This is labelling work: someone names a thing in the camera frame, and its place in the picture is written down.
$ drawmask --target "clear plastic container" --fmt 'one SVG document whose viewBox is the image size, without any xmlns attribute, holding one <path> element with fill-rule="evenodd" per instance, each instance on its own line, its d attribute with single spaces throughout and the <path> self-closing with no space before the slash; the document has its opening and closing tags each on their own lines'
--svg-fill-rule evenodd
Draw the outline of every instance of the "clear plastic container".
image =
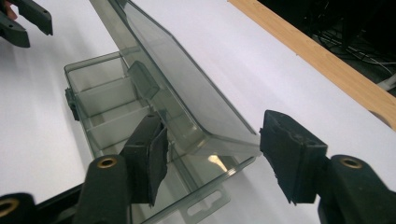
<svg viewBox="0 0 396 224">
<path fill-rule="evenodd" d="M 156 111 L 168 128 L 168 173 L 154 207 L 134 223 L 170 214 L 197 222 L 230 198 L 220 183 L 260 155 L 250 128 L 187 52 L 131 2 L 92 0 L 120 52 L 69 64 L 65 73 L 92 155 L 119 154 Z"/>
</svg>

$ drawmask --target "white table surface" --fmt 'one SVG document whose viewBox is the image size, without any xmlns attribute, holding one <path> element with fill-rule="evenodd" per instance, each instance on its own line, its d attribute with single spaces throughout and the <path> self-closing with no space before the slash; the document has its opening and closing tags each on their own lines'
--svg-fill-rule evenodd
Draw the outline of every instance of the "white table surface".
<svg viewBox="0 0 396 224">
<path fill-rule="evenodd" d="M 169 30 L 257 131 L 266 109 L 369 162 L 396 190 L 396 133 L 225 0 L 136 0 Z M 0 39 L 0 195 L 40 203 L 80 184 L 91 161 L 64 97 L 64 66 L 117 51 L 88 1 L 37 0 L 54 36 L 20 17 L 29 49 Z M 287 203 L 264 157 L 223 183 L 232 200 L 202 223 L 319 223 L 316 204 Z M 169 219 L 169 223 L 182 219 Z"/>
</svg>

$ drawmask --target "wooden strip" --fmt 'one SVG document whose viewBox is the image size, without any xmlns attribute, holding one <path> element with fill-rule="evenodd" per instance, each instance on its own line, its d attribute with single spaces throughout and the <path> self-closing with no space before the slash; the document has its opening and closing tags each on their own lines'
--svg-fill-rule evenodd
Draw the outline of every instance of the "wooden strip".
<svg viewBox="0 0 396 224">
<path fill-rule="evenodd" d="M 327 51 L 256 0 L 229 0 L 264 30 L 310 63 L 323 76 L 396 131 L 396 98 Z"/>
</svg>

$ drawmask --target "black clamp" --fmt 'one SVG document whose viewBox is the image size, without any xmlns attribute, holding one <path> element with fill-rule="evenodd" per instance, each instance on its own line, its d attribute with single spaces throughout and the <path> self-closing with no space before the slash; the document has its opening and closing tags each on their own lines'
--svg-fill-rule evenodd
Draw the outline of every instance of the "black clamp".
<svg viewBox="0 0 396 224">
<path fill-rule="evenodd" d="M 19 14 L 36 25 L 45 35 L 53 35 L 50 13 L 32 0 L 7 0 L 18 7 Z M 5 0 L 0 0 L 0 36 L 11 44 L 29 48 L 30 42 L 26 30 L 7 16 Z"/>
<path fill-rule="evenodd" d="M 260 149 L 289 203 L 320 196 L 323 224 L 396 223 L 396 194 L 366 162 L 326 157 L 327 145 L 291 117 L 265 111 Z"/>
</svg>

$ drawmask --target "brass screw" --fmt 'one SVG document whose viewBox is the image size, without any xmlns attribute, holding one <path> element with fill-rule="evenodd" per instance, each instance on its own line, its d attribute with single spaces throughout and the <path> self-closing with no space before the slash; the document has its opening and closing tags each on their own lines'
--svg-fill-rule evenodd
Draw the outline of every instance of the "brass screw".
<svg viewBox="0 0 396 224">
<path fill-rule="evenodd" d="M 117 164 L 117 160 L 115 158 L 108 157 L 108 158 L 103 158 L 103 159 L 99 160 L 97 166 L 99 168 L 106 169 L 106 168 L 114 166 L 115 164 Z"/>
<path fill-rule="evenodd" d="M 5 217 L 12 211 L 14 211 L 18 205 L 20 204 L 20 201 L 14 198 L 8 198 L 0 201 L 0 217 Z"/>
<path fill-rule="evenodd" d="M 344 158 L 340 159 L 340 162 L 343 165 L 345 165 L 349 168 L 352 168 L 352 169 L 360 169 L 361 167 L 363 167 L 363 165 L 359 161 L 356 161 L 352 158 L 344 157 Z"/>
</svg>

